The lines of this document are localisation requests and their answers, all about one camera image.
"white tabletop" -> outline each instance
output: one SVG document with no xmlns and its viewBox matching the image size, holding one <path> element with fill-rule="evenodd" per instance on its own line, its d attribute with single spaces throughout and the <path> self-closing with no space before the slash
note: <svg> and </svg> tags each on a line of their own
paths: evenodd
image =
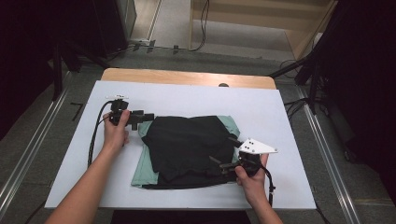
<svg viewBox="0 0 396 224">
<path fill-rule="evenodd" d="M 315 209 L 315 202 L 279 91 L 172 84 L 97 81 L 56 176 L 46 207 L 56 207 L 87 169 L 88 150 L 96 118 L 108 95 L 129 96 L 130 110 L 156 116 L 232 116 L 241 131 L 269 146 L 267 168 L 274 185 L 274 208 Z M 143 142 L 130 130 L 131 143 L 116 159 L 100 207 L 114 209 L 248 209 L 243 190 L 235 183 L 201 189 L 139 189 L 131 186 Z M 99 126 L 93 157 L 103 143 Z"/>
</svg>

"person's right arm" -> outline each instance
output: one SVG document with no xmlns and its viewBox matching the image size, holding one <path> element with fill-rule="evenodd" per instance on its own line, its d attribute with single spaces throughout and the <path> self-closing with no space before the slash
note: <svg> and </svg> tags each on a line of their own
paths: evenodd
<svg viewBox="0 0 396 224">
<path fill-rule="evenodd" d="M 268 154 L 262 155 L 262 165 L 265 167 L 268 160 Z M 261 224 L 264 223 L 282 223 L 277 213 L 268 203 L 264 189 L 265 172 L 260 169 L 253 177 L 249 177 L 242 166 L 235 167 L 236 182 L 244 188 L 247 202 L 256 212 L 257 218 Z"/>
</svg>

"carpeted floor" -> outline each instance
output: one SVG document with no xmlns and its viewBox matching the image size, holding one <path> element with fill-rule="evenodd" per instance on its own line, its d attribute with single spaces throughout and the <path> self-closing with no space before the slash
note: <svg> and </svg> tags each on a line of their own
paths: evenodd
<svg viewBox="0 0 396 224">
<path fill-rule="evenodd" d="M 110 62 L 113 67 L 149 68 L 222 74 L 265 76 L 278 69 L 281 62 L 251 59 L 236 56 L 216 55 L 199 52 L 155 49 L 151 53 L 141 48 L 127 51 Z M 80 73 L 71 74 L 72 81 L 64 103 L 45 136 L 35 160 L 23 179 L 1 223 L 24 223 L 35 209 L 43 203 L 50 192 L 50 183 L 57 175 L 64 153 L 78 125 L 73 120 L 78 108 L 74 104 L 85 104 L 95 80 L 101 78 L 103 70 L 96 64 L 85 64 Z M 276 79 L 284 102 L 299 99 L 297 87 L 291 78 Z M 29 144 L 40 120 L 50 105 L 52 88 L 44 91 L 35 103 L 23 114 L 8 135 L 0 142 L 0 183 L 4 184 L 11 175 L 26 146 Z M 328 139 L 332 154 L 346 182 L 362 223 L 396 223 L 396 209 L 389 203 L 389 196 L 370 168 L 364 164 L 353 164 L 344 159 L 342 145 L 333 132 L 330 120 L 318 110 L 318 118 Z M 304 163 L 314 197 L 324 216 L 331 223 L 347 223 L 339 199 L 335 194 L 328 171 L 318 150 L 318 144 L 303 110 L 292 118 L 292 128 Z M 277 211 L 285 223 L 323 223 L 316 210 Z M 252 223 L 257 220 L 252 211 L 247 211 Z M 50 210 L 40 209 L 31 223 L 43 223 Z M 100 209 L 95 223 L 109 223 L 112 211 Z"/>
</svg>

